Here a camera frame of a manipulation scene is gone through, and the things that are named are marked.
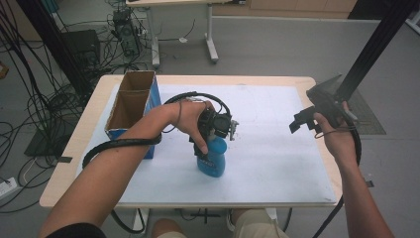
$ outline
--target black pole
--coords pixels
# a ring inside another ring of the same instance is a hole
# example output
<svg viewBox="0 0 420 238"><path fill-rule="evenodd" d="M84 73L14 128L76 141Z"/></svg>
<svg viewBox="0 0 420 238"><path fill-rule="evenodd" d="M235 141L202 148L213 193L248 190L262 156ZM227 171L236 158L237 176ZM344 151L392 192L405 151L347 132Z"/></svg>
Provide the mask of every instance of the black pole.
<svg viewBox="0 0 420 238"><path fill-rule="evenodd" d="M367 41L334 97L349 101L353 92L368 74L383 50L408 18L418 0L395 0Z"/></svg>
<svg viewBox="0 0 420 238"><path fill-rule="evenodd" d="M78 67L73 54L62 38L60 30L42 1L17 0L17 2L49 48L53 58L67 76L76 93L82 99L82 103L86 104L93 92L93 87Z"/></svg>

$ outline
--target power strip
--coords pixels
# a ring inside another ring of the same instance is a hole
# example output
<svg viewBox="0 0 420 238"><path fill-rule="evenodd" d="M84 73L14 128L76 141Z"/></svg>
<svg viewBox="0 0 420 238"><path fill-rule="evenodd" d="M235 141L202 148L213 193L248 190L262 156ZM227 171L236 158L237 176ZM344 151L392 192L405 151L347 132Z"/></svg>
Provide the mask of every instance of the power strip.
<svg viewBox="0 0 420 238"><path fill-rule="evenodd" d="M0 183L0 200L19 189L14 178L9 178L7 181Z"/></svg>

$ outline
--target person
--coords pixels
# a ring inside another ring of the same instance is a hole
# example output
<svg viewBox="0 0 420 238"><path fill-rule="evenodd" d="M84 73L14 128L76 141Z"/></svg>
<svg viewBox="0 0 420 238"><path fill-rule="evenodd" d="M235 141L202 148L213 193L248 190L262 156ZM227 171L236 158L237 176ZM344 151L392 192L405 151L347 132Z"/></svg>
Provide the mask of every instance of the person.
<svg viewBox="0 0 420 238"><path fill-rule="evenodd" d="M214 109L210 101L165 104L152 109L121 138L155 138L169 124L188 134L200 150L208 153L197 128L201 112ZM350 237L392 237L370 195L356 163L355 144L349 132L335 131L326 118L314 114L324 132L325 144L334 156L343 183ZM105 237L102 223L124 193L148 146L108 149L80 173L52 209L44 222L40 237ZM272 223L263 209L235 209L232 224L236 237L287 237ZM162 219L153 228L153 237L185 237L174 221Z"/></svg>

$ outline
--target sleeve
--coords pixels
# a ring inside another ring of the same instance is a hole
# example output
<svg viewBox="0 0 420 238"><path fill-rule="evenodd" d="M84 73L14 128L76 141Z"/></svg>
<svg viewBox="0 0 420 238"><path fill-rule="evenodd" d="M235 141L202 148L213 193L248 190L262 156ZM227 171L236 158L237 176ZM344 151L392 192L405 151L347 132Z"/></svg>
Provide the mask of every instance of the sleeve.
<svg viewBox="0 0 420 238"><path fill-rule="evenodd" d="M89 223L76 223L59 228L47 238L106 238L97 226Z"/></svg>

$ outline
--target cardboard box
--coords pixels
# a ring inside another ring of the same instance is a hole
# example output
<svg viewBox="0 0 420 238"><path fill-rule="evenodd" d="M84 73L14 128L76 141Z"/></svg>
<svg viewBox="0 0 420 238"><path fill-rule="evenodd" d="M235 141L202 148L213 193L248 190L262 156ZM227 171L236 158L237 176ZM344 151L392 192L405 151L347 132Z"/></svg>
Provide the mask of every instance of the cardboard box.
<svg viewBox="0 0 420 238"><path fill-rule="evenodd" d="M123 77L105 132L111 140L117 139L144 115L161 105L158 82L154 71L128 71ZM154 157L151 146L145 159Z"/></svg>

